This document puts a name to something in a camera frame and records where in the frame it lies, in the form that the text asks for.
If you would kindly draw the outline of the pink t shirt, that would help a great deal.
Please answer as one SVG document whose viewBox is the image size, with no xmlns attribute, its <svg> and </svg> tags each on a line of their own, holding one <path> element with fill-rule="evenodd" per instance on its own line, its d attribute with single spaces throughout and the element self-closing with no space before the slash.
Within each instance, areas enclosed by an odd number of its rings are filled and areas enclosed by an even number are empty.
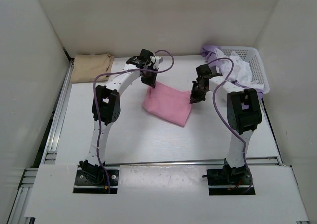
<svg viewBox="0 0 317 224">
<path fill-rule="evenodd" d="M 150 114 L 184 127 L 191 112 L 190 91 L 179 91 L 156 82 L 147 89 L 142 107 Z"/>
</svg>

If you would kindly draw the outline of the white t shirt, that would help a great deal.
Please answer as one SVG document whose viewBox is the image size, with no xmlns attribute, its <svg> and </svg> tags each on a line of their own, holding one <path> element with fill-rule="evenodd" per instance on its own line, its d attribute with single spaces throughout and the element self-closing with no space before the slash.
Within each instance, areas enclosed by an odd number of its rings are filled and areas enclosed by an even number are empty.
<svg viewBox="0 0 317 224">
<path fill-rule="evenodd" d="M 228 80 L 242 87 L 261 88 L 257 80 L 253 80 L 252 72 L 249 63 L 243 61 L 235 51 L 232 51 L 229 56 L 226 56 L 221 49 L 215 49 L 216 58 L 229 58 L 233 61 L 233 71 L 230 73 L 232 63 L 227 60 L 217 62 L 219 72 L 226 77 L 229 73 Z"/>
</svg>

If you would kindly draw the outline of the beige t shirt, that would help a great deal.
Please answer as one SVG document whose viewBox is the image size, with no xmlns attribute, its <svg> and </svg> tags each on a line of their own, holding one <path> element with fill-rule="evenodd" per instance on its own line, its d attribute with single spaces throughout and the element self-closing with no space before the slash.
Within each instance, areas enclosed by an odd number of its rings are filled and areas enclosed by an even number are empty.
<svg viewBox="0 0 317 224">
<path fill-rule="evenodd" d="M 111 73 L 115 57 L 111 54 L 76 55 L 71 83 L 89 83 L 104 73 Z"/>
</svg>

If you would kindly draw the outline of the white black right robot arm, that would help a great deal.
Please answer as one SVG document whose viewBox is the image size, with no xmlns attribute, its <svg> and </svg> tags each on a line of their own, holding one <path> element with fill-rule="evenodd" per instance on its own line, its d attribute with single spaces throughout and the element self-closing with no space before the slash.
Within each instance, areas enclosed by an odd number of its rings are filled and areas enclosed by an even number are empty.
<svg viewBox="0 0 317 224">
<path fill-rule="evenodd" d="M 214 108 L 231 132 L 229 151 L 215 180 L 234 184 L 249 175 L 246 153 L 251 136 L 262 121 L 257 92 L 234 85 L 222 76 L 199 76 L 192 83 L 190 103 L 204 101 L 206 93 L 213 92 Z"/>
</svg>

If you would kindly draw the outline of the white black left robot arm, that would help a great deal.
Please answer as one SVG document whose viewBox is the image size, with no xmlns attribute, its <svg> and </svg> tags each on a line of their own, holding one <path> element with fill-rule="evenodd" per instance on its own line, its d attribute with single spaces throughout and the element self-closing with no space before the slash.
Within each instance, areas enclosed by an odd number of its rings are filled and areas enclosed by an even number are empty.
<svg viewBox="0 0 317 224">
<path fill-rule="evenodd" d="M 92 113 L 94 119 L 93 136 L 85 160 L 79 165 L 85 177 L 93 185 L 110 188 L 110 176 L 105 168 L 105 149 L 112 125 L 121 113 L 120 96 L 138 78 L 148 86 L 154 87 L 158 65 L 144 65 L 138 68 L 126 64 L 120 72 L 109 73 L 114 77 L 106 85 L 94 85 Z"/>
</svg>

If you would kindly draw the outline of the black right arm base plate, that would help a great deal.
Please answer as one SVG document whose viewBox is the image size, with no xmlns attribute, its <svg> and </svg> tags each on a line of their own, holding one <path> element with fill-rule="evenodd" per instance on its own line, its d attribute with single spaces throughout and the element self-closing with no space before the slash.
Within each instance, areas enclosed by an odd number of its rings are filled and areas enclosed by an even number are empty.
<svg viewBox="0 0 317 224">
<path fill-rule="evenodd" d="M 255 195 L 251 185 L 251 176 L 248 172 L 234 177 L 225 177 L 221 169 L 208 169 L 202 178 L 207 180 L 210 196 L 239 196 Z"/>
</svg>

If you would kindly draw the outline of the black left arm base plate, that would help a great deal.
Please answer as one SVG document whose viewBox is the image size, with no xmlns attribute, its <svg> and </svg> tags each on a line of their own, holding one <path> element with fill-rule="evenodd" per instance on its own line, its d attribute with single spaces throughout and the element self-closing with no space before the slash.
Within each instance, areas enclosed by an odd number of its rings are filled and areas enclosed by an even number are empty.
<svg viewBox="0 0 317 224">
<path fill-rule="evenodd" d="M 97 178 L 92 177 L 77 168 L 74 180 L 73 193 L 75 194 L 117 194 L 119 185 L 120 167 L 106 167 L 109 175 L 110 184 L 103 169 L 99 172 Z"/>
</svg>

